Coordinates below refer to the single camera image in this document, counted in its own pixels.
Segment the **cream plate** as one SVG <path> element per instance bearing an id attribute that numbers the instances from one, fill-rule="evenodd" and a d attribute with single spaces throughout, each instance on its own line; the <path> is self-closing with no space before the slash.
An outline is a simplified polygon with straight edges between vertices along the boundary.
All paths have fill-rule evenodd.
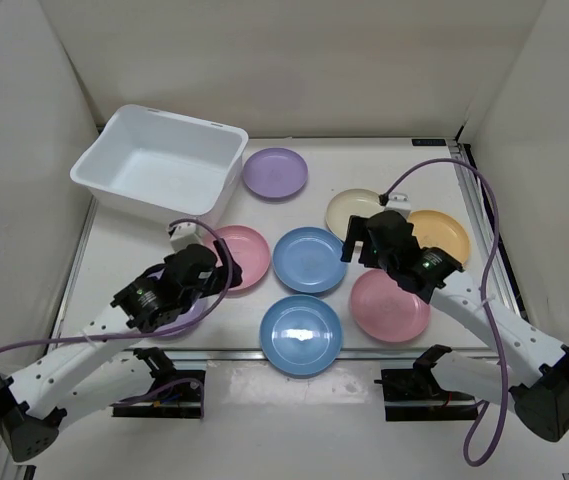
<path id="1" fill-rule="evenodd" d="M 369 218 L 382 210 L 377 193 L 366 189 L 344 190 L 328 203 L 325 223 L 334 235 L 344 241 L 351 216 Z"/>

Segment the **yellow orange plate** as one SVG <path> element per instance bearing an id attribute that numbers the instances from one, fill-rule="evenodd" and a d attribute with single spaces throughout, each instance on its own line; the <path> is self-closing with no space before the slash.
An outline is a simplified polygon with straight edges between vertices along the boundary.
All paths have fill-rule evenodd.
<path id="1" fill-rule="evenodd" d="M 408 221 L 421 247 L 440 248 L 466 264 L 471 253 L 470 238 L 454 218 L 436 210 L 418 210 L 409 215 Z"/>

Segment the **pink plate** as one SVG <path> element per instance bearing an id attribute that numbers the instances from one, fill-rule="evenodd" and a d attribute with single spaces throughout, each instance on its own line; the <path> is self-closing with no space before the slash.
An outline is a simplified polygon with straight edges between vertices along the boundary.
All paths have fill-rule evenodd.
<path id="1" fill-rule="evenodd" d="M 413 340 L 430 323 L 430 306 L 402 290 L 382 270 L 369 270 L 355 281 L 349 307 L 366 334 L 387 343 Z"/>
<path id="2" fill-rule="evenodd" d="M 264 237 L 243 225 L 224 226 L 216 233 L 226 242 L 233 259 L 242 268 L 242 283 L 230 291 L 239 293 L 257 285 L 271 262 L 270 248 Z"/>

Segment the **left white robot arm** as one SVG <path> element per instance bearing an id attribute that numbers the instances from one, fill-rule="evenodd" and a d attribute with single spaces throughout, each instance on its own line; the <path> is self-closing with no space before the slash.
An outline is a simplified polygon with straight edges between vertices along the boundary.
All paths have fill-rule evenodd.
<path id="1" fill-rule="evenodd" d="M 226 242 L 190 244 L 116 293 L 82 336 L 9 376 L 0 374 L 0 436 L 25 463 L 71 424 L 113 404 L 168 397 L 187 383 L 157 347 L 138 342 L 242 281 Z"/>

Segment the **purple plate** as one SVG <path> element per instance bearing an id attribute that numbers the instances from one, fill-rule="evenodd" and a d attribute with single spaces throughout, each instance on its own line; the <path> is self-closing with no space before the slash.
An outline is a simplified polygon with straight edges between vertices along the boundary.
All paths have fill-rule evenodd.
<path id="1" fill-rule="evenodd" d="M 306 184 L 308 166 L 304 158 L 286 148 L 266 148 L 244 163 L 242 178 L 256 196 L 284 200 L 296 195 Z"/>
<path id="2" fill-rule="evenodd" d="M 159 333 L 160 336 L 156 337 L 156 340 L 175 339 L 181 335 L 190 333 L 197 327 L 197 324 L 192 324 L 188 327 L 184 327 L 184 325 L 200 316 L 207 308 L 208 299 L 199 298 L 186 313 L 173 315 L 168 324 L 159 327 L 156 333 Z"/>

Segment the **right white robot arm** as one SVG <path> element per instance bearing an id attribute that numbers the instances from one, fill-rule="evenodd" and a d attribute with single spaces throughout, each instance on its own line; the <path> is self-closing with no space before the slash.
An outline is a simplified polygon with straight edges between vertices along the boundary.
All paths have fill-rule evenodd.
<path id="1" fill-rule="evenodd" d="M 480 339 L 499 360 L 469 359 L 434 345 L 413 364 L 413 387 L 434 400 L 456 391 L 503 404 L 535 435 L 557 442 L 569 430 L 569 346 L 529 325 L 489 299 L 462 264 L 438 247 L 422 247 L 413 226 L 386 210 L 370 218 L 353 215 L 342 247 L 349 262 L 383 271 L 405 292 L 450 316 Z"/>

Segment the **blue plate front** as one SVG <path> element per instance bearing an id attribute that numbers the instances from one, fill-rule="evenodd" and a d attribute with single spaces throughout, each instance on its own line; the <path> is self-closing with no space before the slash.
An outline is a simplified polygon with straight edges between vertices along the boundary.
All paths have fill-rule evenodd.
<path id="1" fill-rule="evenodd" d="M 259 342 L 277 370 L 294 378 L 310 378 L 336 360 L 343 345 L 343 329 L 337 313 L 324 301 L 291 295 L 266 311 Z"/>

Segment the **blue plate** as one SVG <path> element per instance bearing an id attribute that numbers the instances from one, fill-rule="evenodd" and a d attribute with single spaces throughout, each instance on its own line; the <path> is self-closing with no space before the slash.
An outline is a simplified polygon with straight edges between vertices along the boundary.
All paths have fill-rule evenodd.
<path id="1" fill-rule="evenodd" d="M 291 295 L 266 311 L 259 342 L 277 370 L 294 378 L 310 378 L 336 360 L 343 345 L 343 329 L 337 313 L 324 301 Z"/>
<path id="2" fill-rule="evenodd" d="M 301 293 L 319 294 L 336 287 L 346 276 L 341 261 L 342 241 L 319 227 L 300 227 L 276 243 L 272 263 L 286 287 Z"/>

